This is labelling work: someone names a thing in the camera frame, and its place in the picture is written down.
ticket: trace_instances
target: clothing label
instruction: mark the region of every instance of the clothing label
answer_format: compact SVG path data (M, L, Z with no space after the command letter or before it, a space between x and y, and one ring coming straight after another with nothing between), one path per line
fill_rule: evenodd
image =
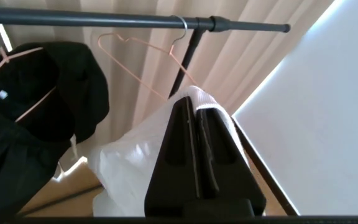
M0 91L0 99L4 100L7 97L7 92L5 90Z

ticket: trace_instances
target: white wall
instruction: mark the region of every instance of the white wall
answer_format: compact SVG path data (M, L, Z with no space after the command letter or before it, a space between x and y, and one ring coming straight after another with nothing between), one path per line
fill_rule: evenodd
M358 0L338 1L235 113L301 215L358 215Z

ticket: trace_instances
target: white garment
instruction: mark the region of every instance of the white garment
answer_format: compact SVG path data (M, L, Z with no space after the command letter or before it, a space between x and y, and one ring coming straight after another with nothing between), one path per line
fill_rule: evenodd
M194 113L216 108L241 155L247 162L231 117L215 99L195 86L173 95L157 112L119 140L92 151L89 167L106 192L94 198L93 215L144 217L144 198L157 161L173 105L185 96L191 98Z

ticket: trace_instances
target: pink hanger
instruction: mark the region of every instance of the pink hanger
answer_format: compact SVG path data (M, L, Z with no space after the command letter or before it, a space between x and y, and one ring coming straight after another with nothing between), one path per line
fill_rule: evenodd
M121 68L123 68L126 72L128 72L130 75L132 75L137 81L140 82L140 84L142 84L143 86L146 86L150 91L152 91L153 93L155 93L157 96L161 97L162 100L166 101L167 99L162 96L160 93L158 93L157 91L155 91L151 86L149 86L148 84L144 83L140 78L138 78L133 72L131 72L127 67L125 67L125 65L123 65L120 61L118 61L114 56L112 56L106 49L103 48L103 46L101 45L101 38L104 37L104 36L107 36L107 35L113 35L113 36L116 36L119 40L123 41L124 43L128 42L129 40L132 40L134 42L138 42L138 43L141 43L141 44L144 44L144 45L148 45L149 47L152 47L154 49L157 49L161 52L164 52L166 54L168 54L169 57L171 57L175 63L177 63L180 67L181 70L183 70L183 72L187 75L187 77L189 77L189 79L196 85L196 81L194 80L194 78L187 72L187 70L181 65L181 63L179 62L179 60L172 54L172 51L173 51L173 46L175 44L176 41L184 38L184 36L186 35L186 32L187 32L187 23L186 21L182 18L182 17L179 17L177 16L179 19L182 20L184 26L185 26L185 33L178 39L174 40L172 42L172 45L171 45L171 48L169 51L165 50L165 49L162 49L160 47L157 47L157 46L154 46L154 45L151 45L149 43L147 43L146 41L143 41L143 40L140 40L138 38L135 38L135 37L129 37L129 38L126 38L124 39L123 37L121 37L119 34L117 33L109 33L109 34L102 34L99 36L98 38L98 45L100 47L100 49L102 49L104 51L104 53L106 53L111 59L113 59Z
M7 54L5 53L4 49L2 47L0 47L0 53L2 55L2 61L0 62L0 68L5 64L5 63L9 63L10 60L17 58L17 57L21 57L23 55L32 53L32 52L36 52L38 50L42 50L42 47L37 47L35 49L31 49L31 50L26 50L11 56L7 56ZM20 115L15 122L20 121L22 118L24 118L27 114L29 114L35 107L37 107L44 99L46 99L46 97L48 97L48 95L51 94L52 91L54 91L54 89L56 89L56 87L53 87L44 97L41 98L41 100L39 100L38 102L36 102L36 104L34 104L30 109L28 109L26 112L24 112L22 115Z

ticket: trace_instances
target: garment rack bar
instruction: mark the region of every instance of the garment rack bar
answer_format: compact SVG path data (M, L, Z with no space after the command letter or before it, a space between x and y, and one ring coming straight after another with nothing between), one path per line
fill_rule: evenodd
M230 21L216 17L224 30L264 30L288 32L288 24L263 24ZM213 17L185 17L189 29L216 30ZM182 29L182 21L173 16L146 16L96 12L72 12L46 9L20 9L0 6L0 24L34 26L88 26L88 27L133 27Z

